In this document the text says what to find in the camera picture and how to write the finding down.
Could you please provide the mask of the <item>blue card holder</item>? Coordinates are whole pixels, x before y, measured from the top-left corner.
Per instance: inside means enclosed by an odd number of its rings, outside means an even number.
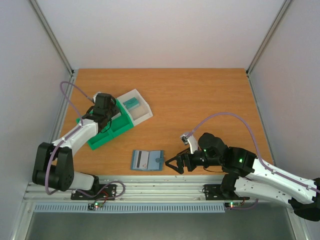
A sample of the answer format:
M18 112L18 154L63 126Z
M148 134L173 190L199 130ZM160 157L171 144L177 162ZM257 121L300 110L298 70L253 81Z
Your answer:
M147 151L147 150L133 150L131 157L130 169L133 171L145 171L145 172L159 172L163 170L165 162L165 153L163 150L152 150L149 152L147 169L138 169L135 167L136 163L136 152Z

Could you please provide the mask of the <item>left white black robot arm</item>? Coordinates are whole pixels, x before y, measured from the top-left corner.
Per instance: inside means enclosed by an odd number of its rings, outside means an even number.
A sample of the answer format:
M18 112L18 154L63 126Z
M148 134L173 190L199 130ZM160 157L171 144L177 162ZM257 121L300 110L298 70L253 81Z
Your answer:
M57 191L82 190L89 199L96 199L101 187L90 174L76 172L73 157L91 138L98 135L112 117L120 113L116 99L108 93L97 93L94 105L79 123L63 137L41 143L36 152L32 181L45 187L48 195Z

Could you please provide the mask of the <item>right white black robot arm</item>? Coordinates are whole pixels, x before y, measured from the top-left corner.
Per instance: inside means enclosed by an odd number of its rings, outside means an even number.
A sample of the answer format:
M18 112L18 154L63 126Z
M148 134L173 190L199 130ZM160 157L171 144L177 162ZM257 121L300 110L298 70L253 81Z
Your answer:
M258 199L278 203L305 220L320 220L320 180L307 179L282 170L244 148L227 146L219 137L204 133L198 140L183 134L189 147L165 165L179 174L197 167L221 166L224 200Z

